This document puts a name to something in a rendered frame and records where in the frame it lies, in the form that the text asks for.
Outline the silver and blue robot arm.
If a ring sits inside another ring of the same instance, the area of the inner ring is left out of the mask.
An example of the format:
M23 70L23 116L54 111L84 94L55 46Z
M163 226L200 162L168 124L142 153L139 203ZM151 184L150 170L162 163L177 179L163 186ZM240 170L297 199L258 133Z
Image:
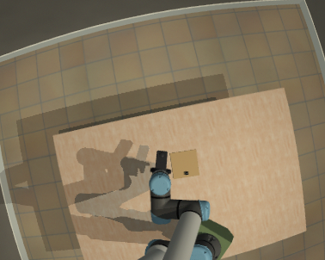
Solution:
M166 171L167 157L166 151L156 152L155 170ZM218 239L209 233L198 235L201 221L210 216L209 201L172 200L167 175L159 172L150 178L150 190L154 193L150 192L151 220L158 225L168 224L171 219L179 221L170 242L151 240L144 253L148 255L138 260L217 260L221 252Z

